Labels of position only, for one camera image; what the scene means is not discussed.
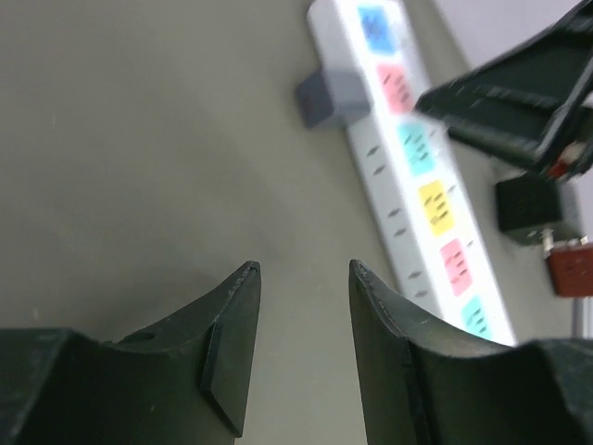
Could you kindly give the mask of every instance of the white backdrop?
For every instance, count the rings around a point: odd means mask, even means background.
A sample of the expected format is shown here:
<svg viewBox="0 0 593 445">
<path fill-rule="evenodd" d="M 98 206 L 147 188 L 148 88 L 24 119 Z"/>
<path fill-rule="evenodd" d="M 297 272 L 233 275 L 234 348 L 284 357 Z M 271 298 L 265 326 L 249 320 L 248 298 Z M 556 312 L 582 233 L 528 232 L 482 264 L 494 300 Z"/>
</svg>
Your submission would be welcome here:
<svg viewBox="0 0 593 445">
<path fill-rule="evenodd" d="M 476 67 L 543 30 L 578 0 L 435 0 L 468 63 Z M 593 172 L 577 181 L 583 220 L 593 236 Z"/>
</svg>

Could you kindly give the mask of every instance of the gray table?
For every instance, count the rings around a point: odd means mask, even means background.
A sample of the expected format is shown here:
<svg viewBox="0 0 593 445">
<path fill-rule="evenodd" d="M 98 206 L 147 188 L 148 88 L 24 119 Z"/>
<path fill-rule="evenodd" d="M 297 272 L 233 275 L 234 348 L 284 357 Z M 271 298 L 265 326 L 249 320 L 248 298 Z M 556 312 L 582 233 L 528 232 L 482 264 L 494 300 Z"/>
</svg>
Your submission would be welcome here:
<svg viewBox="0 0 593 445">
<path fill-rule="evenodd" d="M 0 325 L 119 338 L 261 261 L 245 445 L 365 443 L 348 260 L 391 280 L 345 137 L 304 131 L 293 106 L 318 65 L 308 3 L 0 15 Z M 433 80 L 463 71 L 433 6 L 409 3 Z M 518 337 L 568 335 L 538 252 L 496 230 L 490 164 L 459 160 Z"/>
</svg>

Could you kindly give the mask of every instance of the blue square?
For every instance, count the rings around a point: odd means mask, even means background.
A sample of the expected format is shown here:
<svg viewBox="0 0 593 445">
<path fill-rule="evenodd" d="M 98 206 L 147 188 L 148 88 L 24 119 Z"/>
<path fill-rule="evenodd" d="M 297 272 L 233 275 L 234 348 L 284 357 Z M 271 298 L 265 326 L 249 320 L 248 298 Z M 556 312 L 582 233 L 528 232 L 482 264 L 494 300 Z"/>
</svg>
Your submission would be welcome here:
<svg viewBox="0 0 593 445">
<path fill-rule="evenodd" d="M 396 53 L 396 40 L 381 6 L 359 6 L 360 24 L 369 50 L 382 56 Z"/>
<path fill-rule="evenodd" d="M 461 316 L 465 328 L 470 334 L 489 340 L 492 338 L 492 331 L 488 326 L 486 314 L 479 297 L 473 297 L 461 310 Z"/>
<path fill-rule="evenodd" d="M 408 122 L 397 129 L 410 170 L 414 176 L 428 173 L 435 168 L 435 158 L 430 149 L 424 126 L 419 122 Z"/>
</svg>

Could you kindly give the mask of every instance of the pink square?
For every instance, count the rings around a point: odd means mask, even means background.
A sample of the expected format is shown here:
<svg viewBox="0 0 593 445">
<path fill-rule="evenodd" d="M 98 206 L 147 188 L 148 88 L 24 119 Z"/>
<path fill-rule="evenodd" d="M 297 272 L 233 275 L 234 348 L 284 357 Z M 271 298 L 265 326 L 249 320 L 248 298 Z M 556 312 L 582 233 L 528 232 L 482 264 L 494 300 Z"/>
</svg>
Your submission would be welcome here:
<svg viewBox="0 0 593 445">
<path fill-rule="evenodd" d="M 399 65 L 377 66 L 379 82 L 383 86 L 385 99 L 393 114 L 409 113 L 414 108 L 414 97 L 406 81 L 406 73 Z"/>
<path fill-rule="evenodd" d="M 441 255 L 447 269 L 448 280 L 453 287 L 453 294 L 458 297 L 473 282 L 460 240 L 455 239 L 441 248 Z"/>
</svg>

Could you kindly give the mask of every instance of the gray cube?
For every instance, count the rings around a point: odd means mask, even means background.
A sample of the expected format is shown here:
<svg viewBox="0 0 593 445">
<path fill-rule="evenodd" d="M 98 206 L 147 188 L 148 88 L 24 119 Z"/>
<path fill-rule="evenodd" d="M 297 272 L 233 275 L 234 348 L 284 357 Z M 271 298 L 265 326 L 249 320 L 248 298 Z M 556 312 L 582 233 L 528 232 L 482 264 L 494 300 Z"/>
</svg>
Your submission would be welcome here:
<svg viewBox="0 0 593 445">
<path fill-rule="evenodd" d="M 371 112 L 371 100 L 354 71 L 318 70 L 295 90 L 307 128 L 346 126 Z"/>
</svg>

